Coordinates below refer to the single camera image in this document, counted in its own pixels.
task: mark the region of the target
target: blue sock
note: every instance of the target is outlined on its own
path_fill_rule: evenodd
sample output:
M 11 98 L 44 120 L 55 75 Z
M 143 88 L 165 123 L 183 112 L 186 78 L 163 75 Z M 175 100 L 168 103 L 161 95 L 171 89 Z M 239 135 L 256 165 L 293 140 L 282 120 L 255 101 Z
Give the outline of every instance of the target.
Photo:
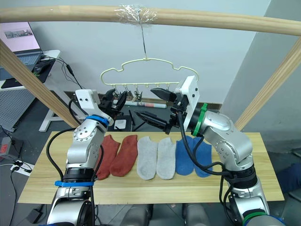
M 200 139 L 201 138 L 199 138 L 199 137 L 195 137 L 193 139 L 193 144 L 194 144 L 193 148 L 197 145 L 197 143 L 199 142 Z M 206 144 L 205 142 L 202 142 L 201 145 L 198 147 L 197 152 L 196 152 L 196 159 L 201 165 L 206 166 L 206 165 L 209 165 L 212 163 L 211 149 L 212 149 L 212 146 Z M 196 170 L 196 174 L 199 177 L 205 178 L 205 177 L 210 176 L 210 174 L 204 172 L 196 165 L 194 165 L 194 168 Z
M 194 146 L 193 139 L 186 136 L 190 149 Z M 193 172 L 193 162 L 187 154 L 183 140 L 177 141 L 175 149 L 175 171 L 177 174 L 186 176 Z

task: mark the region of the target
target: white desk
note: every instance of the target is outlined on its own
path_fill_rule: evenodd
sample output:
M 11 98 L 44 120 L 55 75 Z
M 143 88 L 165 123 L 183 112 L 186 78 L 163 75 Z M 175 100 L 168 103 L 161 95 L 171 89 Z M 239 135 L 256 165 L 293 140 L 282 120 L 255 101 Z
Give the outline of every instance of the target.
M 43 52 L 44 55 L 53 57 L 53 58 L 58 58 L 60 56 L 60 53 L 61 53 L 60 50 L 46 50 Z M 17 87 L 10 87 L 10 88 L 2 89 L 1 86 L 4 84 L 4 82 L 5 81 L 0 81 L 0 92 L 1 91 L 9 91 L 9 90 L 26 89 L 24 86 L 17 86 Z M 68 105 L 70 98 L 65 94 L 65 92 L 63 90 L 60 90 L 57 87 L 57 84 L 53 80 L 53 75 L 51 74 L 51 71 L 50 71 L 48 77 L 46 78 L 44 85 L 48 89 L 53 90 Z M 72 110 L 78 115 L 79 119 L 85 118 L 84 113 L 76 105 L 72 105 Z M 52 121 L 62 121 L 62 119 L 60 117 L 54 117 L 54 112 L 49 110 L 47 115 L 45 116 L 44 121 L 41 124 L 39 131 L 45 132 Z

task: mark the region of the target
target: laptop screen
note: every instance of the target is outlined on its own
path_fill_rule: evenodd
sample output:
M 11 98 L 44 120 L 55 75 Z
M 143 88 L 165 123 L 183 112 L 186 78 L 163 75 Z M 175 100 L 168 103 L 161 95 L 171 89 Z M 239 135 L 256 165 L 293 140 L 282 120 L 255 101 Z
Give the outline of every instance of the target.
M 28 22 L 1 23 L 0 38 L 15 53 L 40 50 Z

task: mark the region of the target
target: gray floor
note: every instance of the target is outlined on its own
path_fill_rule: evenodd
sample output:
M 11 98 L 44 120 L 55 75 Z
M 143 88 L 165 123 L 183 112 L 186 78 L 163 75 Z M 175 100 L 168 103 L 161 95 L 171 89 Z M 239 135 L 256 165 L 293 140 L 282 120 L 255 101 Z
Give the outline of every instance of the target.
M 159 117 L 168 120 L 169 114 L 167 109 L 152 109 L 143 107 L 124 107 L 123 111 L 128 114 L 128 110 L 132 111 L 150 111 L 157 114 Z M 60 131 L 69 128 L 64 122 L 52 122 L 47 132 L 38 132 L 42 120 L 44 119 L 48 109 L 38 100 L 35 100 L 28 111 L 23 115 L 17 130 L 11 135 L 15 138 L 24 141 L 22 156 L 24 161 L 34 164 L 45 145 L 45 142 L 51 131 Z M 138 125 L 142 122 L 135 115 L 135 122 Z M 138 131 L 159 131 L 159 129 L 143 125 Z M 291 153 L 273 153 L 273 146 L 267 146 L 269 156 L 276 172 L 290 166 L 294 162 L 301 162 L 301 159 Z M 3 160 L 0 164 L 11 163 Z M 9 167 L 0 168 L 0 226 L 8 226 L 12 211 L 14 192 L 10 182 Z M 13 174 L 13 181 L 16 186 L 17 196 L 19 197 L 22 189 L 27 181 L 27 177 L 18 173 Z M 301 202 L 296 201 L 285 194 L 285 202 L 269 202 L 270 212 L 276 217 L 282 217 L 288 226 L 298 225 L 301 222 L 300 209 Z M 12 221 L 12 226 L 30 226 L 24 219 L 33 208 L 37 208 L 37 204 L 17 203 Z M 222 206 L 219 203 L 204 203 L 203 204 L 212 226 L 230 225 L 227 221 Z M 131 205 L 99 205 L 99 217 L 103 224 L 118 226 Z M 153 218 L 150 221 L 150 226 L 183 226 L 184 221 L 181 217 L 180 204 L 156 204 L 154 205 Z M 47 214 L 49 213 L 50 205 L 44 206 L 43 212 L 45 218 L 41 218 L 40 224 L 46 223 Z

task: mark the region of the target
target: blue band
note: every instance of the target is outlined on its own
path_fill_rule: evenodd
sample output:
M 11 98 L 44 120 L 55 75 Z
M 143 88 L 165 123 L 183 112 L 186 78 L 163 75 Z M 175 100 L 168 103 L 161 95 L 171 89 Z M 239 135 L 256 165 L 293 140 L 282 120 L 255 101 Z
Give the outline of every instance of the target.
M 94 182 L 62 182 L 60 180 L 57 180 L 55 182 L 55 186 L 61 186 L 61 187 L 89 187 L 93 185 Z
M 102 122 L 104 123 L 106 126 L 109 125 L 109 121 L 103 117 L 100 117 L 100 116 L 97 116 L 97 115 L 90 115 L 88 117 L 86 117 L 86 119 L 93 119 L 93 120 L 96 120 L 98 122 Z

